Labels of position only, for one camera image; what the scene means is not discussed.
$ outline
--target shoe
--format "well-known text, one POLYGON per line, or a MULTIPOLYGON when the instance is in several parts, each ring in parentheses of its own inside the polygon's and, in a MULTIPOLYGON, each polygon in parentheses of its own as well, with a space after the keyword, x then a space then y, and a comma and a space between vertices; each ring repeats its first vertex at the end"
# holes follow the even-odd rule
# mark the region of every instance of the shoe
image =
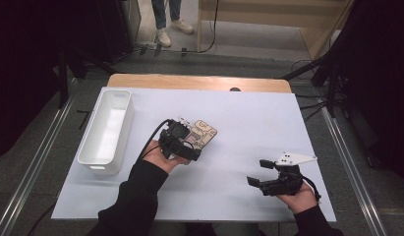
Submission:
POLYGON ((181 19, 178 21, 171 21, 171 28, 174 30, 182 31, 184 33, 188 33, 188 34, 193 33, 192 26, 190 26, 189 24, 187 24, 185 21, 183 21, 181 19))
POLYGON ((158 38, 159 44, 163 47, 170 47, 171 46, 171 40, 170 37, 168 36, 167 32, 165 31, 165 28, 159 29, 156 32, 156 37, 158 38))

